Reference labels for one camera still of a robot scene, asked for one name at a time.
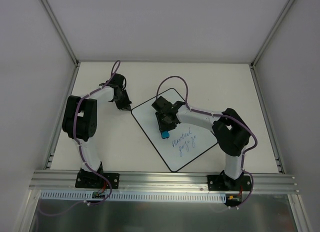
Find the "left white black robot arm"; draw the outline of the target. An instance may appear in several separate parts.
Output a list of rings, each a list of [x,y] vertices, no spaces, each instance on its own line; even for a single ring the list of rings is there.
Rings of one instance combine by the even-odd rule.
[[[102,161],[90,142],[98,127],[98,104],[111,102],[120,111],[131,111],[132,102],[126,86],[126,78],[115,73],[108,81],[87,95],[83,97],[71,95],[67,99],[62,130],[78,147],[82,162],[80,181],[86,180],[94,188],[104,183]]]

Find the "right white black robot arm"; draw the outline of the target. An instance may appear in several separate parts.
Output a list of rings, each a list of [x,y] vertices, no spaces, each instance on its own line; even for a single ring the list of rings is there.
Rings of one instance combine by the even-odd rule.
[[[225,153],[225,167],[209,189],[227,191],[249,191],[253,188],[253,179],[244,170],[247,151],[258,144],[256,136],[248,128],[235,110],[227,108],[223,112],[204,111],[192,108],[187,102],[174,104],[162,96],[151,105],[155,109],[159,131],[163,139],[169,137],[169,131],[178,124],[191,124],[207,129],[215,136],[219,147]]]

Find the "blue whiteboard eraser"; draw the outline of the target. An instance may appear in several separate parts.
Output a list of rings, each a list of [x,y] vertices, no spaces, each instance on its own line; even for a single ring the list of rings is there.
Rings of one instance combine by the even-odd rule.
[[[161,138],[162,139],[168,139],[170,137],[170,134],[168,131],[161,132]]]

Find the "small black-framed whiteboard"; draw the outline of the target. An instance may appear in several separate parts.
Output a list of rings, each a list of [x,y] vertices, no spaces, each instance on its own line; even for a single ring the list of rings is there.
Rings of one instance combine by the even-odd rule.
[[[171,172],[187,164],[218,144],[212,132],[191,124],[179,124],[163,139],[159,131],[156,111],[152,108],[155,97],[133,108],[132,116]]]

